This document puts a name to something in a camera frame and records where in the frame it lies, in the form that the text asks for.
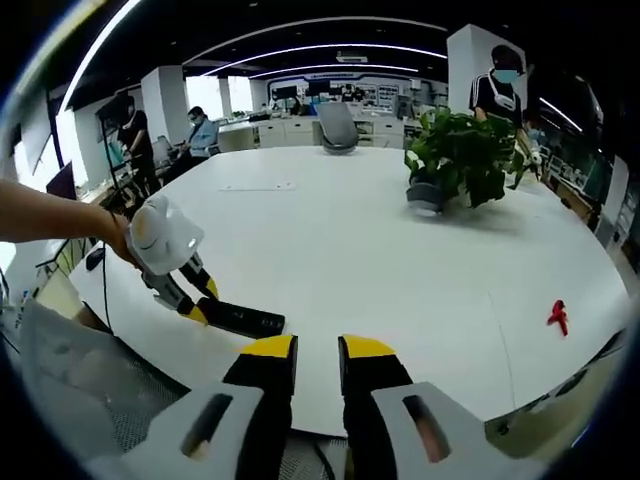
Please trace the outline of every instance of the red object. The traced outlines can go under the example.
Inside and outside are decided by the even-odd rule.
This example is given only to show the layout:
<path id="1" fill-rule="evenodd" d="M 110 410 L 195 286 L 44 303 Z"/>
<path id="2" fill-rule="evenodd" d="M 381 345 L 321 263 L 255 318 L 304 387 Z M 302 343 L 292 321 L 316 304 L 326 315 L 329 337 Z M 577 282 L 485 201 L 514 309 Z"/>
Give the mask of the red object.
<path id="1" fill-rule="evenodd" d="M 558 322 L 560 324 L 560 330 L 562 330 L 562 335 L 565 337 L 569 335 L 569 329 L 567 328 L 567 314 L 564 312 L 564 302 L 562 300 L 558 300 L 553 304 L 553 310 L 551 311 L 551 316 L 549 320 L 547 320 L 547 325 L 551 325 L 552 323 Z"/>

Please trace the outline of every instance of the gray fabric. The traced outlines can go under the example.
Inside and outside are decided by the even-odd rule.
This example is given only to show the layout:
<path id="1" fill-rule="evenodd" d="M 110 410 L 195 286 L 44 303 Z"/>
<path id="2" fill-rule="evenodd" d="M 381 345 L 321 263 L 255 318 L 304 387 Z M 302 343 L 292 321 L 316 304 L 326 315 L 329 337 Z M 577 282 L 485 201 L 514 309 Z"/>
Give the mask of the gray fabric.
<path id="1" fill-rule="evenodd" d="M 31 400 L 82 461 L 135 447 L 151 419 L 186 393 L 116 338 L 35 301 L 25 307 L 20 345 Z"/>

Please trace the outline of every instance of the large round table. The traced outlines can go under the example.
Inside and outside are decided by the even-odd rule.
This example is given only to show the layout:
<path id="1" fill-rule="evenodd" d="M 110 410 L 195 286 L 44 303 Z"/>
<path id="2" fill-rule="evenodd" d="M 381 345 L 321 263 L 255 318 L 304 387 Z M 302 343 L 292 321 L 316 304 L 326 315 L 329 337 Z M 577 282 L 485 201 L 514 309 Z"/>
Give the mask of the large round table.
<path id="1" fill-rule="evenodd" d="M 215 156 L 160 192 L 204 229 L 221 298 L 281 313 L 299 337 L 295 429 L 344 434 L 345 333 L 387 343 L 415 382 L 488 420 L 558 386 L 621 327 L 618 272 L 542 184 L 423 218 L 407 206 L 407 176 L 399 150 L 288 147 Z M 110 251 L 106 269 L 114 333 L 178 382 L 221 379 L 251 342 L 165 309 Z M 105 319 L 101 269 L 80 264 L 71 279 Z M 566 338 L 547 326 L 558 299 Z"/>

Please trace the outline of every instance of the human hand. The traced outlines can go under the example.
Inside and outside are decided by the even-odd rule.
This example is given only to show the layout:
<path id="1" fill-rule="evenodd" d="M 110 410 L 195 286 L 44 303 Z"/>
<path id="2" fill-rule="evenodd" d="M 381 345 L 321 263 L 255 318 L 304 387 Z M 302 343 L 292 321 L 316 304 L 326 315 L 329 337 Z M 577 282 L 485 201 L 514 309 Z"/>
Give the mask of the human hand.
<path id="1" fill-rule="evenodd" d="M 101 239 L 104 240 L 104 242 L 109 245 L 114 252 L 116 252 L 116 255 L 129 262 L 135 268 L 140 269 L 140 265 L 138 265 L 138 262 L 133 258 L 133 255 L 131 255 L 131 252 L 129 251 L 127 240 L 125 238 L 125 233 L 129 226 L 129 220 L 122 215 L 111 214 L 110 212 L 107 213 L 109 218 Z"/>

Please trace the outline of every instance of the green leaves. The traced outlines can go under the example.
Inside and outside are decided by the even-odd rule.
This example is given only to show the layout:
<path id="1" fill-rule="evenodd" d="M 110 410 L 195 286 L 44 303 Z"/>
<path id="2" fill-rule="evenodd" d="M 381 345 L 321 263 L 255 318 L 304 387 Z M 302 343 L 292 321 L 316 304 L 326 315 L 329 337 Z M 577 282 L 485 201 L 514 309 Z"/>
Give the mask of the green leaves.
<path id="1" fill-rule="evenodd" d="M 410 150 L 440 185 L 445 198 L 458 195 L 462 183 L 474 208 L 504 197 L 503 169 L 522 168 L 524 163 L 524 157 L 514 153 L 515 129 L 510 121 L 489 116 L 480 122 L 471 115 L 440 108 L 433 122 L 423 115 L 420 124 L 424 131 Z M 405 156 L 405 164 L 415 175 L 418 160 Z"/>
<path id="2" fill-rule="evenodd" d="M 425 132 L 429 131 L 430 125 L 429 125 L 429 117 L 427 117 L 426 113 L 423 113 L 420 116 L 420 125 L 422 125 L 422 128 Z"/>
<path id="3" fill-rule="evenodd" d="M 409 167 L 409 170 L 411 170 L 411 173 L 415 175 L 415 173 L 420 168 L 420 164 L 418 163 L 418 161 L 416 159 L 411 158 L 409 153 L 410 152 L 405 152 L 405 154 L 404 154 L 404 164 L 407 167 Z"/>

